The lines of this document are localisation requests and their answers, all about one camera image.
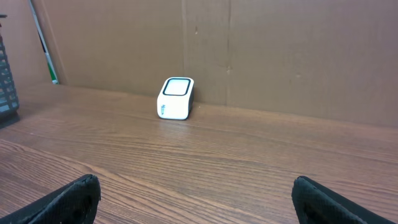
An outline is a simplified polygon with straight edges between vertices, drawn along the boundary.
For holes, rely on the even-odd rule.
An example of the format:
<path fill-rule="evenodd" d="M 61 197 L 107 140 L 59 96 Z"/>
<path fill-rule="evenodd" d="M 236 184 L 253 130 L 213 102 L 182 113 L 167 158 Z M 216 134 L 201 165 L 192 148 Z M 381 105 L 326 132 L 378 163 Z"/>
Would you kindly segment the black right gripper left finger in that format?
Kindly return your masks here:
<path fill-rule="evenodd" d="M 101 187 L 86 174 L 35 202 L 1 218 L 1 224 L 93 224 Z"/>

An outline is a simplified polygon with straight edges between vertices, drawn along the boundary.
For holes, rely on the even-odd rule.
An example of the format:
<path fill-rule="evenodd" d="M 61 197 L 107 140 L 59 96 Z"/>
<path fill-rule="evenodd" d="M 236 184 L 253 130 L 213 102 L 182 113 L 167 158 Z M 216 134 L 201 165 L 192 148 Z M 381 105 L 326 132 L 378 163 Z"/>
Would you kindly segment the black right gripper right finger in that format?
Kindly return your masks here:
<path fill-rule="evenodd" d="M 393 224 L 306 176 L 294 180 L 292 202 L 300 224 Z"/>

